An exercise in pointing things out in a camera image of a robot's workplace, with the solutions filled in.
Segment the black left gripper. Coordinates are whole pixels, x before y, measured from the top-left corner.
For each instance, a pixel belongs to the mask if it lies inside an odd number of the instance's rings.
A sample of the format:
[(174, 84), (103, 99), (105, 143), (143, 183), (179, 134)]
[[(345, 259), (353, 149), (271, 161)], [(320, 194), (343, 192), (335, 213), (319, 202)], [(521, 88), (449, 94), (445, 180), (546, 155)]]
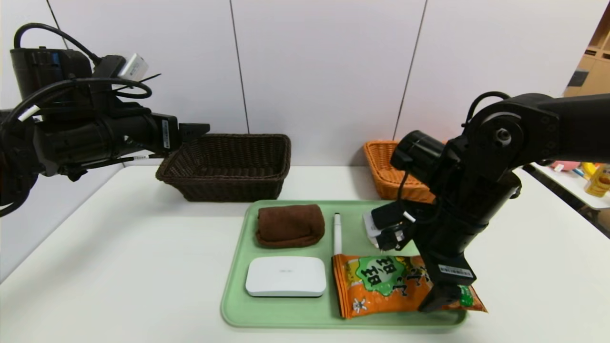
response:
[(207, 123), (179, 123), (174, 116), (149, 113), (111, 119), (112, 134), (121, 154), (149, 151), (170, 154), (181, 144), (200, 139), (211, 130)]

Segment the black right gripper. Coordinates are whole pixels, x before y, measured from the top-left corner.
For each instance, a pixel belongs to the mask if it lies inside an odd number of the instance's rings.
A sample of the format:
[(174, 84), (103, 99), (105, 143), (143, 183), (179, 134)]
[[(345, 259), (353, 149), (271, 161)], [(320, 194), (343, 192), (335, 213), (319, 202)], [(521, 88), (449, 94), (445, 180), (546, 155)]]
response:
[(489, 223), (468, 223), (462, 220), (435, 220), (413, 223), (413, 241), (429, 277), (434, 284), (418, 306), (421, 313), (441, 310), (459, 302), (462, 295), (457, 285), (470, 286), (477, 276), (466, 260), (469, 244)]

